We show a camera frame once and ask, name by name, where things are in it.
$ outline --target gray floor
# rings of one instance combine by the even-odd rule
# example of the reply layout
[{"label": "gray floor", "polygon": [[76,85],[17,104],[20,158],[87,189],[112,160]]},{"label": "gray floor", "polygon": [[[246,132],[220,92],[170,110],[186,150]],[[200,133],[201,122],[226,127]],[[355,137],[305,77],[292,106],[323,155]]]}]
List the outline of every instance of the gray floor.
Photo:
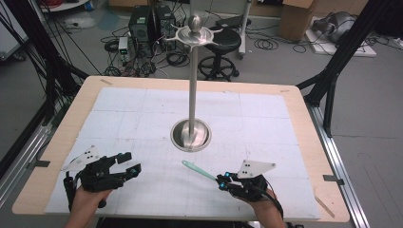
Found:
[{"label": "gray floor", "polygon": [[[70,10],[58,16],[63,18],[77,12],[81,10]],[[127,13],[102,6],[90,16],[97,25],[71,36],[94,65],[104,71],[107,53],[100,39],[126,26]],[[215,16],[211,16],[210,22],[214,19]],[[278,22],[252,20],[253,28],[264,28]],[[74,65],[97,75],[72,42],[67,39],[65,42]],[[314,54],[309,47],[306,52],[297,53],[293,51],[293,46],[279,43],[276,50],[262,50],[255,48],[254,41],[248,39],[243,60],[238,59],[235,53],[228,54],[240,71],[240,76],[232,80],[237,83],[296,85],[318,74],[331,59],[328,55]],[[403,123],[400,117],[403,116],[403,104],[400,98],[403,93],[399,88],[403,86],[403,51],[380,44],[373,49],[377,53],[375,58],[354,57],[342,71],[336,88],[332,130],[371,227],[402,227],[403,154],[400,142]],[[208,54],[208,50],[201,48],[200,57]],[[188,70],[188,67],[163,69],[171,79],[186,79]],[[29,61],[2,63],[0,71],[2,158],[44,101],[44,92]],[[150,77],[167,76],[157,71]],[[62,227],[66,217],[18,216],[11,212],[11,206],[28,177],[29,171],[0,208],[0,227]],[[305,223],[305,227],[352,225]]]}]

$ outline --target computer tower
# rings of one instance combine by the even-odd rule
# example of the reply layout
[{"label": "computer tower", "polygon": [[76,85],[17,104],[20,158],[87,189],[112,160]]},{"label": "computer tower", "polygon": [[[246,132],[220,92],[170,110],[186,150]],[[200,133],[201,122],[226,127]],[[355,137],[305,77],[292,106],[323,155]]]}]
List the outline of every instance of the computer tower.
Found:
[{"label": "computer tower", "polygon": [[133,39],[137,57],[153,56],[156,30],[152,8],[150,6],[135,6],[133,8],[128,28]]},{"label": "computer tower", "polygon": [[[165,38],[173,38],[175,37],[175,28],[172,25],[176,25],[176,18],[172,13],[169,6],[157,6],[154,8],[155,10],[155,20],[156,20],[156,27],[157,27],[157,37],[165,37]],[[162,45],[162,49],[168,48],[168,50],[176,49],[176,42],[169,41],[169,42],[160,42]]]}]

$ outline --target human arm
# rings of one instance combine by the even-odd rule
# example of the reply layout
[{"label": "human arm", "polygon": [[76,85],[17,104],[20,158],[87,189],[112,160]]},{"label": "human arm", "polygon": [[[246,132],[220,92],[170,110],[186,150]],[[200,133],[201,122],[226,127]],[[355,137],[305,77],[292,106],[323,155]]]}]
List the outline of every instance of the human arm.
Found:
[{"label": "human arm", "polygon": [[[275,193],[267,189],[267,194],[272,198],[276,198]],[[256,218],[265,228],[284,228],[285,224],[282,220],[281,213],[276,205],[268,199],[262,199],[260,201],[247,201],[249,205],[255,211]]]},{"label": "human arm", "polygon": [[90,223],[101,200],[106,200],[112,190],[92,193],[80,186],[75,194],[70,217],[65,228],[85,228]]}]

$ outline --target teal stick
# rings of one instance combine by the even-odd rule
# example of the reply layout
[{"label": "teal stick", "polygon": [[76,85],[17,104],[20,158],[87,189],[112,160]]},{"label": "teal stick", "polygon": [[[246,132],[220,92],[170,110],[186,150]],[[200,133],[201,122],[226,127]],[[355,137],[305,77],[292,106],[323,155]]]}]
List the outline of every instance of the teal stick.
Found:
[{"label": "teal stick", "polygon": [[184,166],[188,167],[189,169],[191,169],[191,170],[193,170],[195,172],[198,172],[198,173],[202,174],[203,176],[205,176],[205,177],[207,177],[207,178],[209,178],[209,179],[211,179],[213,181],[216,181],[216,177],[214,177],[213,175],[211,175],[211,174],[205,172],[204,170],[200,169],[198,166],[194,165],[193,163],[183,160],[182,164],[184,164]]}]

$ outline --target black stool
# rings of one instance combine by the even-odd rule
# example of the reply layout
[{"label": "black stool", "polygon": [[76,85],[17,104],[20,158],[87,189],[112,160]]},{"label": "black stool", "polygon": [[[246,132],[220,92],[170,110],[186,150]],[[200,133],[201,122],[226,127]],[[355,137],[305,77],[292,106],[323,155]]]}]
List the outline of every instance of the black stool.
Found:
[{"label": "black stool", "polygon": [[[212,27],[211,30],[219,30],[220,27]],[[225,79],[231,82],[230,77],[238,77],[240,72],[235,68],[234,63],[222,55],[234,51],[240,47],[240,36],[237,32],[230,28],[223,28],[222,32],[214,33],[213,41],[216,45],[207,45],[207,49],[213,51],[215,56],[210,56],[202,59],[198,65],[199,71],[205,76],[205,80],[209,79]],[[207,60],[214,59],[213,64],[207,64]],[[227,62],[228,65],[222,66],[221,60]]]}]

